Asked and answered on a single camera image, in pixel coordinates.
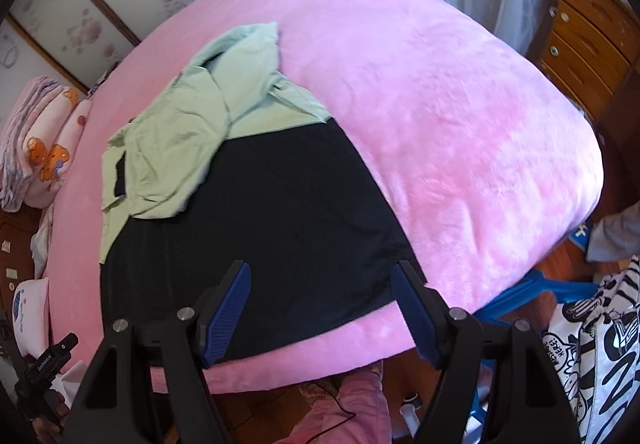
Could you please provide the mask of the person left hand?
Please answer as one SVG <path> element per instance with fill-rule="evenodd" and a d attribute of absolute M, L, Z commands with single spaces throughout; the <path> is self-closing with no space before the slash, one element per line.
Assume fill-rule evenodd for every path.
<path fill-rule="evenodd" d="M 66 424 L 66 418 L 70 409 L 64 402 L 62 402 L 58 405 L 55 412 L 60 424 L 55 424 L 48 418 L 44 417 L 38 417 L 32 420 L 32 428 L 35 431 L 39 443 L 56 444 L 58 442 L 56 439 L 62 434 L 62 427 Z"/>

